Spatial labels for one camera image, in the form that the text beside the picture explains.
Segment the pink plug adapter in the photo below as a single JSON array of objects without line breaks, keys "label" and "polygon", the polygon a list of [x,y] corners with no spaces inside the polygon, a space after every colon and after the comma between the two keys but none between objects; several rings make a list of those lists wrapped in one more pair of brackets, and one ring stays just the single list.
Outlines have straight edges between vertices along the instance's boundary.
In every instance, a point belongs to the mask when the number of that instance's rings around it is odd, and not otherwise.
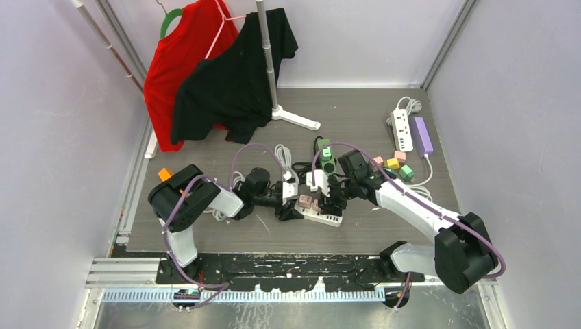
[{"label": "pink plug adapter", "polygon": [[300,195],[298,199],[299,207],[301,208],[311,208],[312,207],[312,197],[309,195]]},{"label": "pink plug adapter", "polygon": [[319,200],[315,199],[312,203],[312,210],[316,213],[320,213],[321,212],[321,208],[319,206]]},{"label": "pink plug adapter", "polygon": [[406,153],[402,152],[402,151],[395,151],[394,152],[394,157],[398,160],[398,162],[400,164],[405,164],[406,163]]}]

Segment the white power strip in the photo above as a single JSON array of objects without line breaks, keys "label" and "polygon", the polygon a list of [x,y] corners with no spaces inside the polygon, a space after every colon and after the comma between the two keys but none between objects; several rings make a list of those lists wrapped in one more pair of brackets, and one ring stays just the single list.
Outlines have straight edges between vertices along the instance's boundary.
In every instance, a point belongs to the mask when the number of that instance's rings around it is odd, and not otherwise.
[{"label": "white power strip", "polygon": [[311,208],[305,209],[299,207],[299,204],[295,205],[295,209],[298,210],[303,216],[304,219],[322,223],[328,226],[339,227],[343,222],[343,217],[337,217],[333,215],[323,214],[322,212],[316,213]]},{"label": "white power strip", "polygon": [[413,143],[406,110],[400,108],[394,109],[391,112],[390,120],[397,151],[412,151]]}]

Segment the dark green power strip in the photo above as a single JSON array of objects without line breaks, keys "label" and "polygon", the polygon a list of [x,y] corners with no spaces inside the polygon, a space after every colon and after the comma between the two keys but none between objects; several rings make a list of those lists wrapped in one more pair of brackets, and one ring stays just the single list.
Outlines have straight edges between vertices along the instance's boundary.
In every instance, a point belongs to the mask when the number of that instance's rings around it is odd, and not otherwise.
[{"label": "dark green power strip", "polygon": [[327,138],[317,138],[315,149],[319,151],[319,165],[326,175],[338,174],[336,160],[332,148],[329,146],[331,141]]}]

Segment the pink plug adapter strip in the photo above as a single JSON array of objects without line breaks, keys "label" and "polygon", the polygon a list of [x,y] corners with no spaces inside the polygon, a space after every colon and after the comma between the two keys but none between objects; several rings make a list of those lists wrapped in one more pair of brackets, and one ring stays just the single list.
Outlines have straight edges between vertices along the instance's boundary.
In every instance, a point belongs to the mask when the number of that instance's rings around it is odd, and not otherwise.
[{"label": "pink plug adapter strip", "polygon": [[384,159],[381,156],[377,156],[373,159],[374,163],[376,163],[380,167],[384,167]]}]

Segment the yellow plug adapter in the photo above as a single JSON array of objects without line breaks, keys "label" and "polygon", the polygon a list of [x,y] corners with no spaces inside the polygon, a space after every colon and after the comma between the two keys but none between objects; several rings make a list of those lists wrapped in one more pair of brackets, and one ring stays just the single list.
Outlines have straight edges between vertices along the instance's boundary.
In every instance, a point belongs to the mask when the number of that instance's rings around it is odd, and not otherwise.
[{"label": "yellow plug adapter", "polygon": [[400,161],[397,158],[389,158],[385,160],[384,165],[386,168],[397,170],[401,167]]}]

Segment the purple power strip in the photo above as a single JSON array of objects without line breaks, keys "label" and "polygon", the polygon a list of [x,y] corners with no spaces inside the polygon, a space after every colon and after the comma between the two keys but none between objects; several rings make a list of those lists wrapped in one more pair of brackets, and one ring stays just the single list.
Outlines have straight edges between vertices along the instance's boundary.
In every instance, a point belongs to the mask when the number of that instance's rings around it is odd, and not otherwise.
[{"label": "purple power strip", "polygon": [[421,157],[431,156],[434,148],[423,117],[412,117],[410,119],[410,132],[414,142],[414,149],[418,155]]}]

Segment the orange power strip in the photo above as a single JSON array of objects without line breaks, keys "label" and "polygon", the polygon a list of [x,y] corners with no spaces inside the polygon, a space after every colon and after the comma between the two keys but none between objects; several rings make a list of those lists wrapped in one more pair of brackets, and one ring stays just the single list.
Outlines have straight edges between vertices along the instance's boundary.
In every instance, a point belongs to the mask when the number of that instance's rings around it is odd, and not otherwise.
[{"label": "orange power strip", "polygon": [[180,193],[184,196],[184,199],[187,199],[190,196],[190,191],[185,188],[181,188]]}]

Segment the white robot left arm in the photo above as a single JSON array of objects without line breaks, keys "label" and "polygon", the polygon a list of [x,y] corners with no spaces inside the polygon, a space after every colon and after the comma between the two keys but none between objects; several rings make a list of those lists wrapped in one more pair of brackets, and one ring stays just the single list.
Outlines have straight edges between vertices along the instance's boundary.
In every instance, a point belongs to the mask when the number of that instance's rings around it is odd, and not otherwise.
[{"label": "white robot left arm", "polygon": [[275,184],[264,168],[255,167],[247,175],[236,172],[231,188],[207,178],[193,164],[177,173],[162,168],[158,176],[161,183],[151,190],[147,201],[162,226],[169,254],[176,261],[173,274],[184,283],[199,276],[193,224],[203,213],[214,213],[217,221],[240,220],[256,206],[262,206],[272,208],[280,221],[303,217],[295,208],[298,185],[289,172]]}]

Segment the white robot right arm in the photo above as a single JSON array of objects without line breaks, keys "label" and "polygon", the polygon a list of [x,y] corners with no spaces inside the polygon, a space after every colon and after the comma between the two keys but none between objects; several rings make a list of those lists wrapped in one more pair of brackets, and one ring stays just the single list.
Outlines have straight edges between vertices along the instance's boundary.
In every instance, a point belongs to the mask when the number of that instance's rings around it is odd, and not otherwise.
[{"label": "white robot right arm", "polygon": [[380,271],[388,281],[413,273],[436,276],[449,290],[461,294],[481,279],[505,272],[505,260],[475,213],[460,215],[438,206],[359,149],[341,156],[339,164],[346,176],[346,198],[364,199],[393,212],[431,243],[424,246],[398,241],[381,252]]}]

